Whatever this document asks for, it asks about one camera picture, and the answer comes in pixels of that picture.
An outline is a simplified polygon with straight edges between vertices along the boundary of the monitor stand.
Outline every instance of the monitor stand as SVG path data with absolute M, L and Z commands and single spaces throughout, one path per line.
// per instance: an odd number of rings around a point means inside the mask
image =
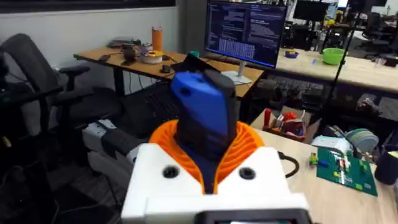
M 239 64 L 238 72 L 237 71 L 225 71 L 225 72 L 221 72 L 221 74 L 232 79 L 232 81 L 234 81 L 235 85 L 251 83 L 250 79 L 243 76 L 243 69 L 246 66 L 246 64 L 247 64 L 247 62 L 241 61 L 241 63 Z

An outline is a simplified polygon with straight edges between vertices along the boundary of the standing desk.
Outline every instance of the standing desk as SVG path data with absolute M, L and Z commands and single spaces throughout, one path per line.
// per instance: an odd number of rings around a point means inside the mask
M 159 72 L 162 69 L 162 65 L 171 65 L 174 64 L 172 60 L 163 61 L 161 64 L 157 65 L 149 65 L 137 61 L 129 66 L 122 66 L 121 63 L 124 61 L 122 54 L 114 54 L 120 52 L 120 49 L 111 49 L 107 47 L 102 47 L 95 50 L 90 50 L 87 52 L 82 52 L 75 54 L 74 57 L 78 60 L 86 60 L 89 62 L 97 63 L 100 65 L 108 66 L 113 68 L 113 75 L 114 75 L 114 83 L 115 83 L 115 90 L 119 96 L 124 96 L 124 79 L 123 79 L 123 71 L 136 73 L 138 75 L 143 75 L 150 78 L 156 78 L 161 80 L 171 80 L 173 78 L 174 72 L 170 73 L 161 73 Z M 98 59 L 105 54 L 114 54 L 107 62 L 100 62 Z M 172 57 L 178 62 L 183 62 L 187 55 L 179 54 L 179 53 L 172 53 L 172 52 L 165 52 L 165 54 L 169 57 Z M 203 59 L 209 65 L 215 67 L 220 71 L 228 71 L 228 70 L 235 70 L 238 71 L 239 66 L 233 65 L 230 63 L 218 62 L 215 60 Z M 243 98 L 246 93 L 254 86 L 255 82 L 260 78 L 261 74 L 263 73 L 262 70 L 254 69 L 254 68 L 245 68 L 244 76 L 248 77 L 252 80 L 251 83 L 236 85 L 236 96 L 238 98 Z
M 310 206 L 310 216 L 322 224 L 393 224 L 398 223 L 398 208 L 392 186 L 375 180 L 378 197 L 344 187 L 317 177 L 317 169 L 308 166 L 311 152 L 316 147 L 293 141 L 275 134 L 256 130 L 266 146 L 274 147 L 300 164 L 298 172 L 287 179 L 291 192 L 302 192 Z M 282 161 L 285 173 L 294 165 Z M 376 166 L 371 164 L 374 172 Z

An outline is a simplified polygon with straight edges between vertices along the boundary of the green circuit board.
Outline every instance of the green circuit board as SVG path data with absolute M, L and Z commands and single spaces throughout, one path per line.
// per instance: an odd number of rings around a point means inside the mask
M 341 154 L 319 147 L 317 156 L 319 161 L 328 163 L 328 166 L 318 164 L 317 177 L 377 196 L 376 185 L 368 162 L 348 156 L 350 165 L 347 171 L 341 170 L 337 163 L 337 160 L 342 158 Z

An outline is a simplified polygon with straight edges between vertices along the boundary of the cup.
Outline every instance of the cup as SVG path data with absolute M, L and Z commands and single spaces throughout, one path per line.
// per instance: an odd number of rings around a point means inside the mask
M 384 153 L 377 162 L 374 177 L 383 184 L 392 185 L 398 179 L 398 146 L 384 146 Z
M 377 58 L 377 59 L 374 61 L 374 63 L 375 63 L 374 66 L 375 66 L 376 68 L 379 68 L 379 67 L 383 66 L 386 62 L 387 62 L 387 60 L 384 59 L 384 58 Z

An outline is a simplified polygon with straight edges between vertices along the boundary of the teal object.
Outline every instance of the teal object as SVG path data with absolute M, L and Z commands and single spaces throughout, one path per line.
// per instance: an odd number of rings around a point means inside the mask
M 197 50 L 191 50 L 189 53 L 192 54 L 193 56 L 197 57 L 197 58 L 200 56 L 200 53 Z
M 323 62 L 329 65 L 339 65 L 343 59 L 344 50 L 337 48 L 328 48 L 323 51 Z

